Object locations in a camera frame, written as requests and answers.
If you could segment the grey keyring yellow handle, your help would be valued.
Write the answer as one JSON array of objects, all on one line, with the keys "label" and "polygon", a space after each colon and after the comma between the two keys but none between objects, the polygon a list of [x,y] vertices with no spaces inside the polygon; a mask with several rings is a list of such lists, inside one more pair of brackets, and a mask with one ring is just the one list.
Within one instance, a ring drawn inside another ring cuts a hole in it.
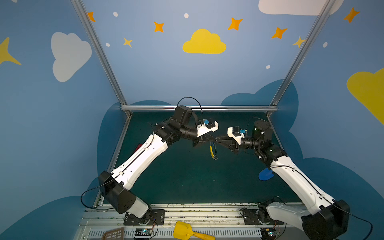
[{"label": "grey keyring yellow handle", "polygon": [[218,159],[215,143],[211,143],[210,144],[210,154],[211,154],[211,157],[212,157],[213,160],[217,160]]}]

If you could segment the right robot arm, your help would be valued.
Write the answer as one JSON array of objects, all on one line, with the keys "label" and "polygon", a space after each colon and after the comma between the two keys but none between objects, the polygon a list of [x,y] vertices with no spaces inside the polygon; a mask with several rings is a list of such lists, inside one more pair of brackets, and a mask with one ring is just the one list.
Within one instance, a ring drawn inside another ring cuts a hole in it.
[{"label": "right robot arm", "polygon": [[263,120],[254,122],[252,134],[239,127],[230,127],[226,136],[216,138],[216,143],[234,153],[252,149],[268,170],[281,177],[296,193],[303,206],[291,206],[269,201],[259,206],[258,220],[263,224],[281,221],[302,230],[311,240],[334,240],[347,231],[349,205],[335,201],[311,181],[278,145],[272,143],[273,129]]}]

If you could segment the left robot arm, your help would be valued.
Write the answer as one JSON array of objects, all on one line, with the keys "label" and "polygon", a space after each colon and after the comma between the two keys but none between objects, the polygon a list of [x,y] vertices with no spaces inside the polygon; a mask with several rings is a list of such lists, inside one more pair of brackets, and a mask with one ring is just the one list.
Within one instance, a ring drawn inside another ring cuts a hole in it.
[{"label": "left robot arm", "polygon": [[151,207],[130,190],[144,170],[172,144],[187,139],[196,146],[210,132],[219,129],[219,124],[210,119],[199,120],[191,108],[177,106],[174,115],[159,123],[145,143],[112,172],[102,172],[99,184],[102,196],[119,213],[129,213],[137,218],[148,217]]}]

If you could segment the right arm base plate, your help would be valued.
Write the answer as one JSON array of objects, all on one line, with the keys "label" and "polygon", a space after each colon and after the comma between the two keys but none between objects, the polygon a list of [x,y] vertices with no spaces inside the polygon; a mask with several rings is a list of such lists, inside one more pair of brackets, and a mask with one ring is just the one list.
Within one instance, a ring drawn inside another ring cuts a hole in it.
[{"label": "right arm base plate", "polygon": [[240,209],[245,225],[284,225],[284,222],[272,220],[266,212],[259,209]]}]

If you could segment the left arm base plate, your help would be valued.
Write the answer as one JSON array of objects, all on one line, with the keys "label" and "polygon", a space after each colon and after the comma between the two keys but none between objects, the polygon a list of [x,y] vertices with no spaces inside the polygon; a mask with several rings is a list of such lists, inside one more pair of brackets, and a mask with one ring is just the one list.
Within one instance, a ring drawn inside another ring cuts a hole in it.
[{"label": "left arm base plate", "polygon": [[143,217],[138,218],[133,214],[126,213],[124,219],[124,226],[149,226],[159,225],[162,226],[165,220],[165,210],[162,209],[151,209],[148,210]]}]

